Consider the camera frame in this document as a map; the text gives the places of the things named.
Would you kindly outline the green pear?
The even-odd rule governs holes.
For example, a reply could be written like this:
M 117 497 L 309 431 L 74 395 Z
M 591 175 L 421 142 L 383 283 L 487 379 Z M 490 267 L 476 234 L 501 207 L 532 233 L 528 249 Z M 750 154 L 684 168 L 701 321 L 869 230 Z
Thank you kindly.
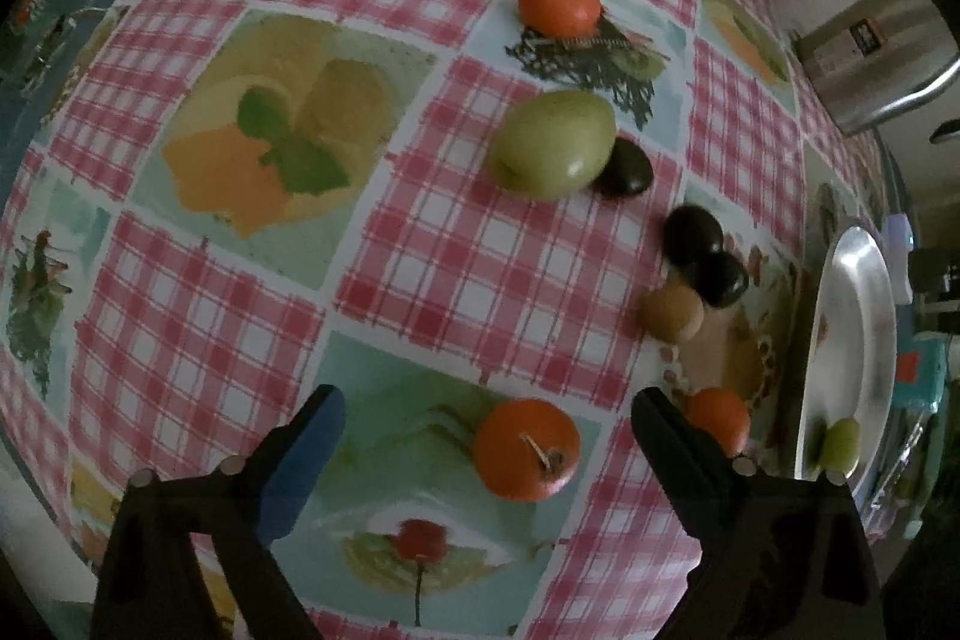
M 861 424 L 854 417 L 833 422 L 823 436 L 817 464 L 823 471 L 851 477 L 861 458 Z
M 517 197 L 555 202 L 599 177 L 615 140 L 615 112 L 603 97 L 579 89 L 542 92 L 506 113 L 485 167 Z

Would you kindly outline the brown kiwi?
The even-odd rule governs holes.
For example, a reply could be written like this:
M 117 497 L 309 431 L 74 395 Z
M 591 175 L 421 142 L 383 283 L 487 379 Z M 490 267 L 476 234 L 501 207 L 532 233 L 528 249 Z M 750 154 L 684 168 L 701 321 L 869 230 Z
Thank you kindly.
M 680 344 L 700 331 L 704 303 L 692 287 L 670 281 L 644 294 L 638 305 L 638 319 L 652 338 Z

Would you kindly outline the dark plum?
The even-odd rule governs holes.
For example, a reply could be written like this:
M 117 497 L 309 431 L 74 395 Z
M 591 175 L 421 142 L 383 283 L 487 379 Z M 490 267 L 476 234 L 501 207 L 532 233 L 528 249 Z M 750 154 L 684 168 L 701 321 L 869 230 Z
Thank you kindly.
M 706 253 L 686 273 L 686 279 L 711 308 L 732 307 L 748 289 L 747 268 L 726 250 Z
M 638 197 L 654 182 L 651 159 L 636 143 L 619 136 L 601 174 L 592 182 L 592 190 L 607 200 Z
M 685 203 L 662 223 L 661 245 L 667 261 L 686 273 L 709 255 L 721 252 L 724 232 L 708 209 Z

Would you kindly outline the steel round tray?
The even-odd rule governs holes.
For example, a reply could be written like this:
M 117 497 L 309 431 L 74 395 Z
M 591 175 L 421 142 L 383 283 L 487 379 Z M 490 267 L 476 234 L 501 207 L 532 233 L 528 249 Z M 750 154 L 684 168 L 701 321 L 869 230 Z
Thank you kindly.
M 848 484 L 857 492 L 869 481 L 884 438 L 896 364 L 892 281 L 884 253 L 866 226 L 851 223 L 836 234 L 807 296 L 805 320 L 802 395 L 788 473 L 815 479 L 828 429 L 852 419 L 859 425 L 859 447 Z

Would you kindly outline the teal tissue box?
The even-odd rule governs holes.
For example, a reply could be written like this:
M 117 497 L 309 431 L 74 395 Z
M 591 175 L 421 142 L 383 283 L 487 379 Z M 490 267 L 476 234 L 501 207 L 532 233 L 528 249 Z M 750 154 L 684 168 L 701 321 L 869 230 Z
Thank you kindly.
M 949 380 L 952 338 L 934 331 L 914 335 L 896 358 L 892 406 L 915 413 L 935 414 Z

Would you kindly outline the white power strip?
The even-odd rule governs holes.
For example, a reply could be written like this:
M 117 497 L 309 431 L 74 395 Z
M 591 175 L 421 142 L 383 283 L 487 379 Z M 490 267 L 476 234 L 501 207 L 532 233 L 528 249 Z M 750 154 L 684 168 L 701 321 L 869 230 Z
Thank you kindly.
M 893 302 L 896 305 L 911 305 L 913 286 L 910 281 L 910 255 L 914 250 L 914 232 L 907 214 L 889 214 L 884 220 L 882 237 Z

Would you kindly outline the checkered fruit tablecloth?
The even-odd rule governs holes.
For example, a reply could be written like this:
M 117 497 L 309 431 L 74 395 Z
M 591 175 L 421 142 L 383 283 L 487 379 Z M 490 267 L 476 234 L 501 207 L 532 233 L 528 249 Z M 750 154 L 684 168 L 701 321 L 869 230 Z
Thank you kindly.
M 2 218 L 2 425 L 57 575 L 93 583 L 133 471 L 212 470 L 332 383 L 347 432 L 275 548 L 325 637 L 661 628 L 700 549 L 631 395 L 742 383 L 765 437 L 805 255 L 887 200 L 877 145 L 839 135 L 768 0 L 601 2 L 571 39 L 517 0 L 107 8 Z M 562 89 L 610 103 L 651 159 L 643 195 L 533 202 L 488 174 L 506 113 Z M 638 305 L 692 287 L 661 245 L 685 203 L 748 289 L 669 344 Z M 473 466 L 478 425 L 519 398 L 581 437 L 540 502 Z

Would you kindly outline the steel thermos jug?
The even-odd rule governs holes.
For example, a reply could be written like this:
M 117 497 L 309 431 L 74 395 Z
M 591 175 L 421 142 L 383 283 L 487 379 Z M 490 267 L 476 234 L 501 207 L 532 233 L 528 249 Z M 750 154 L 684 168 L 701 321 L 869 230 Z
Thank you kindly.
M 794 42 L 843 135 L 911 112 L 958 78 L 958 0 L 859 0 Z

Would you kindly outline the orange far tangerine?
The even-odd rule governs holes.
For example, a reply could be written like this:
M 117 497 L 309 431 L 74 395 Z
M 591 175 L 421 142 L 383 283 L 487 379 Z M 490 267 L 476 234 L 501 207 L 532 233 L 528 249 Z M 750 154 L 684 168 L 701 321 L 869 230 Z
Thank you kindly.
M 517 16 L 534 31 L 555 39 L 586 37 L 596 32 L 601 0 L 517 0 Z

